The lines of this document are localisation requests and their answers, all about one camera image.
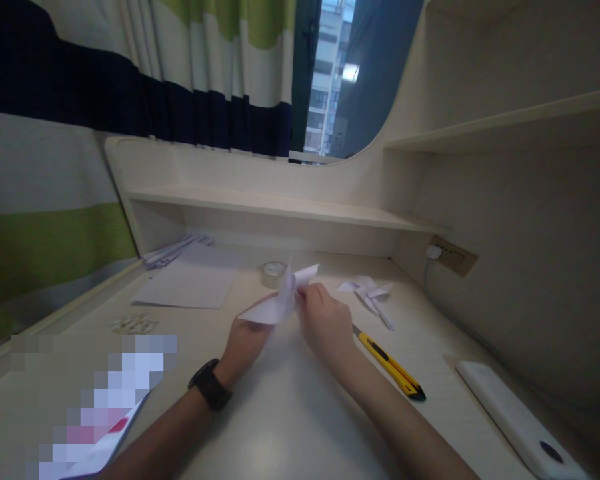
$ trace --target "phone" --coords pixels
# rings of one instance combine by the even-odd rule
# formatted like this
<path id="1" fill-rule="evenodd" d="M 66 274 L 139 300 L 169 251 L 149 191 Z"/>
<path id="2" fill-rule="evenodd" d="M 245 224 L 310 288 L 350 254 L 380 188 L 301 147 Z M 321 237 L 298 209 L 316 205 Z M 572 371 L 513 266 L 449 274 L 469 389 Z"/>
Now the phone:
<path id="1" fill-rule="evenodd" d="M 125 439 L 133 420 L 140 412 L 140 408 L 147 399 L 146 394 L 138 404 L 126 414 L 118 423 L 116 423 L 109 432 L 98 440 L 91 450 L 74 466 L 72 466 L 61 478 L 61 480 L 75 479 L 86 475 L 95 475 L 100 473 L 111 461 L 118 450 L 122 440 Z"/>

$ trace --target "white paper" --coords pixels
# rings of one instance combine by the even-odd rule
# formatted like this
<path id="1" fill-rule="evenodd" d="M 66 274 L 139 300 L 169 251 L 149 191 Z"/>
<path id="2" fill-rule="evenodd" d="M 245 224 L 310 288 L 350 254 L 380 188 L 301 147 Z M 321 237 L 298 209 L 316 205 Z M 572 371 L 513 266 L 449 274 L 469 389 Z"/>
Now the white paper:
<path id="1" fill-rule="evenodd" d="M 343 282 L 338 287 L 338 291 L 355 292 L 367 308 L 378 315 L 387 328 L 393 331 L 395 330 L 393 320 L 391 320 L 377 300 L 378 297 L 381 297 L 382 295 L 388 295 L 392 288 L 392 283 L 378 287 L 371 277 L 356 275 L 355 282 Z"/>
<path id="2" fill-rule="evenodd" d="M 280 281 L 278 295 L 247 310 L 240 315 L 240 318 L 268 325 L 286 320 L 296 308 L 296 289 L 300 285 L 308 285 L 311 279 L 317 275 L 319 266 L 319 264 L 316 264 L 291 273 L 291 262 L 289 262 L 289 266 L 285 270 L 285 276 Z"/>
<path id="3" fill-rule="evenodd" d="M 244 256 L 242 252 L 217 250 L 193 242 L 133 299 L 172 307 L 218 309 Z"/>
<path id="4" fill-rule="evenodd" d="M 198 235 L 187 235 L 185 238 L 180 240 L 178 243 L 168 245 L 164 248 L 154 250 L 150 253 L 142 255 L 142 259 L 145 261 L 145 265 L 150 268 L 164 268 L 175 260 L 187 248 L 187 245 L 191 242 L 202 243 L 203 245 L 210 245 L 213 243 L 213 239 L 202 234 Z"/>

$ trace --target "white desk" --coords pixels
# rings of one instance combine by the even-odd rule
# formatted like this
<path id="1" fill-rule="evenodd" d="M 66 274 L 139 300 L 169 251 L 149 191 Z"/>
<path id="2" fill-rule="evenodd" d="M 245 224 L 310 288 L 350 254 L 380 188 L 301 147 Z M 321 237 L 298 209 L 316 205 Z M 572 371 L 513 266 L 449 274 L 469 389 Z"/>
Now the white desk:
<path id="1" fill-rule="evenodd" d="M 258 266 L 289 258 L 288 251 L 233 248 L 249 253 L 220 310 L 133 305 L 132 296 L 149 278 L 149 273 L 142 273 L 118 280 L 116 294 L 96 299 L 88 308 L 83 305 L 87 312 L 66 329 L 67 334 L 110 334 L 113 320 L 143 311 L 159 321 L 154 334 L 178 335 L 177 366 L 151 392 L 123 447 L 186 391 L 187 382 L 204 362 L 222 354 L 233 317 L 270 292 L 259 283 Z M 534 478 L 470 394 L 453 363 L 471 359 L 500 369 L 430 304 L 408 276 L 388 259 L 294 252 L 296 268 L 314 263 L 321 264 L 317 281 L 351 307 L 355 324 L 419 380 L 427 400 L 416 407 L 481 478 Z M 396 323 L 394 333 L 356 296 L 336 292 L 340 282 L 356 274 L 395 283 L 385 303 Z M 101 359 L 93 362 L 91 370 L 103 368 Z M 16 439 L 35 438 L 23 431 L 22 415 L 57 419 L 58 411 L 62 416 L 66 408 L 57 407 L 55 417 L 44 412 L 52 409 L 49 405 L 19 409 L 35 400 L 22 398 L 21 376 L 16 375 L 0 378 L 0 478 L 20 478 L 15 459 L 23 458 L 23 452 Z M 62 380 L 49 374 L 46 381 L 59 389 L 76 390 L 80 384 L 70 372 Z M 29 452 L 29 460 L 36 460 L 35 452 Z M 311 356 L 295 317 L 276 327 L 182 474 L 182 478 L 258 480 L 398 476 L 394 460 L 369 420 Z"/>

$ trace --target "yellow utility knife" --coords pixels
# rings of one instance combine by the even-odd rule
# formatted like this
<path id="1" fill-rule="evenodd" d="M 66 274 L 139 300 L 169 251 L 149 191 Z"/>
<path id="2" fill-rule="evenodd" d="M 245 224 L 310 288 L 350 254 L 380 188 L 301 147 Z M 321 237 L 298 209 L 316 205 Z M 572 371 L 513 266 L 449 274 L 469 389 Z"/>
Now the yellow utility knife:
<path id="1" fill-rule="evenodd" d="M 398 387 L 400 387 L 400 390 L 402 390 L 408 398 L 417 401 L 424 401 L 427 399 L 420 384 L 416 382 L 416 380 L 414 380 L 414 378 L 410 376 L 396 360 L 388 356 L 388 354 L 382 350 L 370 336 L 362 332 L 355 325 L 353 326 L 353 333 L 358 337 L 358 340 L 360 340 L 365 348 L 369 350 L 369 353 L 373 355 L 373 358 L 376 359 L 382 368 L 390 374 L 391 378 L 395 380 Z"/>

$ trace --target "electrical socket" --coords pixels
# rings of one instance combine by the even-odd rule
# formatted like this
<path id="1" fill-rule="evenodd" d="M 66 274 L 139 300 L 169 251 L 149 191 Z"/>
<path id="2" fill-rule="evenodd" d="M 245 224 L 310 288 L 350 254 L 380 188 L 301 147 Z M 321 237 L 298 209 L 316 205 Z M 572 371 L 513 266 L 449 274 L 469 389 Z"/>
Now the electrical socket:
<path id="1" fill-rule="evenodd" d="M 438 236 L 431 239 L 430 245 L 442 248 L 438 262 L 449 270 L 456 272 L 461 277 L 466 277 L 478 256 L 468 252 Z"/>

